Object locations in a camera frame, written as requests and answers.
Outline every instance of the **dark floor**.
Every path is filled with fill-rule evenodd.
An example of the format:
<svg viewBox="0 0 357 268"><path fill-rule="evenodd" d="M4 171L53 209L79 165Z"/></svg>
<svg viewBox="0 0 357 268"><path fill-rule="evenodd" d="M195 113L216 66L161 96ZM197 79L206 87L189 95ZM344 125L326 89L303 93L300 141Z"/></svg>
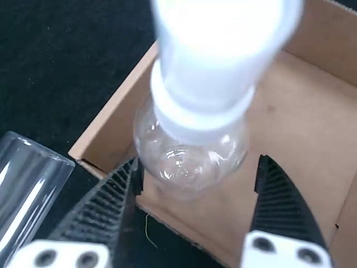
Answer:
<svg viewBox="0 0 357 268"><path fill-rule="evenodd" d="M148 0L2 1L0 135L13 130L67 155L153 41ZM96 182L77 166L36 237Z"/></svg>

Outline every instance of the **cardboard box wall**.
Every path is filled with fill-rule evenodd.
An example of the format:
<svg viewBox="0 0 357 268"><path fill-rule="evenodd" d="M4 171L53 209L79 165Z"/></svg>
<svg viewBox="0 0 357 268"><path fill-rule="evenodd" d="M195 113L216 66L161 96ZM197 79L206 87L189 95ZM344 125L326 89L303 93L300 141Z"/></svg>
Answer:
<svg viewBox="0 0 357 268"><path fill-rule="evenodd" d="M69 154L103 178L132 151L132 122L149 96L154 44ZM357 264L357 16L307 0L294 38L260 81L248 111L250 151L222 185L191 202L163 195L146 174L137 203L161 222L237 267L255 202L260 154L273 157L312 210L339 267Z"/></svg>

